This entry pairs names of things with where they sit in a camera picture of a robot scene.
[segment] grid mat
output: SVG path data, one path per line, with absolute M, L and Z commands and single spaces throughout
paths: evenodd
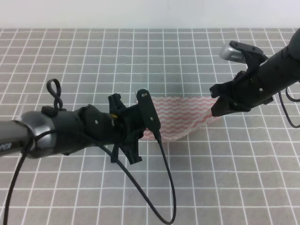
M 107 96 L 127 106 L 136 90 L 152 96 L 209 96 L 245 65 L 218 57 L 224 41 L 256 45 L 272 56 L 295 29 L 0 29 L 0 119 L 52 105 L 45 81 L 62 83 L 64 107 L 108 111 Z M 299 84 L 290 92 L 300 98 Z M 299 107 L 287 101 L 295 123 Z M 176 186 L 175 225 L 299 225 L 300 129 L 283 116 L 278 97 L 249 113 L 164 143 Z M 171 191 L 158 145 L 140 141 L 143 161 L 128 165 L 158 211 L 171 217 Z M 0 158 L 0 215 L 18 161 Z M 71 156 L 26 159 L 10 225 L 160 225 L 118 166 L 97 148 Z

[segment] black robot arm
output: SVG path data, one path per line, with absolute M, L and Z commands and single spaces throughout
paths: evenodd
M 56 85 L 56 92 L 51 88 L 52 82 Z M 109 113 L 100 112 L 92 105 L 73 112 L 63 109 L 58 80 L 49 80 L 47 89 L 55 99 L 54 107 L 44 106 L 40 112 L 26 112 L 21 116 L 21 121 L 0 121 L 0 156 L 12 152 L 22 153 L 8 190 L 3 224 L 8 224 L 10 199 L 26 157 L 41 158 L 59 153 L 69 155 L 89 146 L 98 146 L 104 150 L 111 157 L 111 162 L 118 164 L 129 177 L 159 220 L 173 224 L 176 218 L 175 187 L 161 142 L 160 121 L 150 93 L 144 89 L 139 90 L 136 94 L 138 103 L 128 108 L 121 102 L 120 94 L 113 94 L 108 97 Z M 143 137 L 145 129 L 153 132 L 170 179 L 173 195 L 173 215 L 170 221 L 159 214 L 128 169 L 118 160 L 119 149 L 130 164 L 142 160 L 138 153 L 138 139 Z M 104 146 L 107 144 L 114 144 L 112 152 Z
M 247 71 L 210 88 L 218 98 L 211 108 L 213 116 L 249 112 L 252 108 L 273 101 L 272 96 L 300 80 L 300 29 L 288 46 L 269 59 L 262 50 L 251 45 L 231 41 L 220 56 L 223 59 L 246 63 Z

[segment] white cloth with pink stripes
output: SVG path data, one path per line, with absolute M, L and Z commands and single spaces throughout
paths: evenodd
M 211 97 L 152 97 L 161 122 L 163 141 L 175 141 L 215 121 L 210 108 L 216 102 Z M 153 133 L 145 130 L 144 140 L 154 140 Z

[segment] black bracket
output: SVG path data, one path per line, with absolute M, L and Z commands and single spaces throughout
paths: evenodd
M 138 103 L 126 108 L 121 101 L 120 94 L 113 94 L 108 97 L 109 112 L 116 115 L 126 127 L 126 137 L 122 143 L 115 143 L 111 162 L 115 163 L 119 156 L 119 148 L 127 157 L 130 164 L 140 162 L 142 158 L 138 152 L 138 139 L 143 137 L 145 129 L 152 132 L 159 131 L 160 121 L 152 102 L 150 93 L 145 90 L 139 90 L 136 98 Z
M 253 73 L 256 73 L 259 70 L 259 66 L 268 59 L 268 57 L 265 56 L 263 51 L 258 47 L 237 41 L 231 41 L 229 45 L 235 50 L 242 52 L 248 66 L 247 71 L 240 71 L 235 76 L 233 80 L 234 85 L 238 84 L 242 80 L 248 79 Z

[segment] pink wavy striped cloth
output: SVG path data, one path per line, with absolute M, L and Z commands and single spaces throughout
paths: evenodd
M 163 141 L 175 141 L 215 121 L 210 108 L 216 102 L 211 97 L 152 97 L 161 122 Z M 145 130 L 144 140 L 154 140 L 153 133 Z

